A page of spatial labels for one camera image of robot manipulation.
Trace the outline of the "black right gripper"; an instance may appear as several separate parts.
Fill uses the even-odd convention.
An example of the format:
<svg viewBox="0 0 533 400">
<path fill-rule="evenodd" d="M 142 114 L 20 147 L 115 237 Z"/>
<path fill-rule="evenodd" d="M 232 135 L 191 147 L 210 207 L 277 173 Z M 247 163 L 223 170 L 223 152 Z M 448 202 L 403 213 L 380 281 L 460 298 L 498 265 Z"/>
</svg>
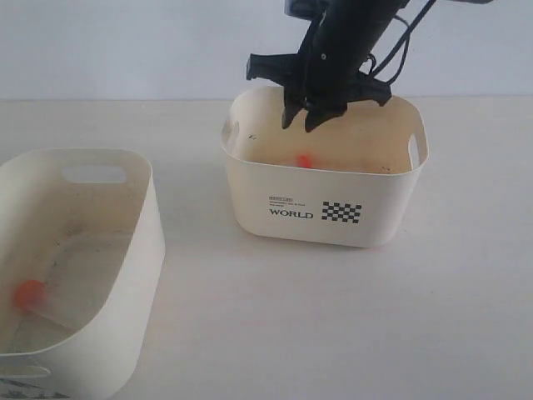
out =
<svg viewBox="0 0 533 400">
<path fill-rule="evenodd" d="M 372 100 L 379 105 L 391 98 L 391 89 L 360 71 L 392 22 L 392 2 L 319 1 L 321 10 L 309 25 L 296 53 L 251 54 L 246 79 L 272 81 L 282 87 L 281 128 L 288 129 L 296 115 L 307 110 L 307 133 L 342 117 L 347 104 Z"/>
</svg>

